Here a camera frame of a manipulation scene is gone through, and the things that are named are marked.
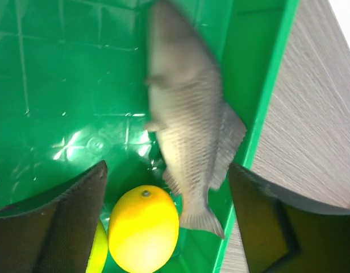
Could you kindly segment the yellow fake fruit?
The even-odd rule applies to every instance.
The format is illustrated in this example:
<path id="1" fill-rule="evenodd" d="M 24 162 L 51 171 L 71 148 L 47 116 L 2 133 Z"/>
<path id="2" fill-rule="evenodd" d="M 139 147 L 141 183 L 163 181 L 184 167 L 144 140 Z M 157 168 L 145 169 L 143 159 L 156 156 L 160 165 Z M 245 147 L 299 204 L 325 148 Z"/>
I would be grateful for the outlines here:
<path id="1" fill-rule="evenodd" d="M 155 272 L 172 256 L 179 236 L 176 206 L 165 190 L 141 185 L 126 192 L 109 219 L 109 250 L 127 272 Z"/>

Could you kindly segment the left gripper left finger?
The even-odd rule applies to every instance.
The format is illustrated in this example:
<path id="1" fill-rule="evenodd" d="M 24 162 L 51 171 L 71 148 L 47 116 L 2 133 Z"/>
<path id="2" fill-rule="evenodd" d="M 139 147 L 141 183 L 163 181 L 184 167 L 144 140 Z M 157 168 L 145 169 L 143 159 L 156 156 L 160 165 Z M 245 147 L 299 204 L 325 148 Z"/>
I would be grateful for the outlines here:
<path id="1" fill-rule="evenodd" d="M 102 209 L 104 160 L 0 208 L 0 272 L 85 272 Z"/>

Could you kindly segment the green fake fruit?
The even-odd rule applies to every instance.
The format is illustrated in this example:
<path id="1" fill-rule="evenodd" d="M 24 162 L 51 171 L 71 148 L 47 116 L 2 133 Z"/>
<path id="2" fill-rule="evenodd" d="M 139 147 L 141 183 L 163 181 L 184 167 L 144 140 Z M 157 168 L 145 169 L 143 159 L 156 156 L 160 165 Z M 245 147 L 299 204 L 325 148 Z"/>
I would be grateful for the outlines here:
<path id="1" fill-rule="evenodd" d="M 101 220 L 95 231 L 94 241 L 90 257 L 87 263 L 86 273 L 101 273 L 106 263 L 109 245 L 107 233 Z"/>

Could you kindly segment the grey fake fish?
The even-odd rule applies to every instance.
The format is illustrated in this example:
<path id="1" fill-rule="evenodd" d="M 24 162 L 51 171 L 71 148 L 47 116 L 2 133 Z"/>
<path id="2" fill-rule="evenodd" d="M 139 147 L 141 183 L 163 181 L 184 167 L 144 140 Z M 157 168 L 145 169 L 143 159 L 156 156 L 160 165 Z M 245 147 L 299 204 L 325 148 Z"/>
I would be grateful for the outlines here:
<path id="1" fill-rule="evenodd" d="M 180 226 L 224 238 L 209 207 L 247 132 L 226 101 L 220 66 L 189 18 L 172 1 L 157 1 L 148 26 L 149 111 L 166 167 L 162 179 L 182 197 Z"/>

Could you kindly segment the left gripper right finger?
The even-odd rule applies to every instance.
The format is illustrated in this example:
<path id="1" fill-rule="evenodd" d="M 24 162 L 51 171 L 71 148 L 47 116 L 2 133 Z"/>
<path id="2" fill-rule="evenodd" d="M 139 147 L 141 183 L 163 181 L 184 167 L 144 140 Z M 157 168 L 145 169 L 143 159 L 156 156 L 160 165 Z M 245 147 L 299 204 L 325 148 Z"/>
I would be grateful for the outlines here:
<path id="1" fill-rule="evenodd" d="M 350 209 L 232 163 L 230 191 L 249 272 L 350 272 Z"/>

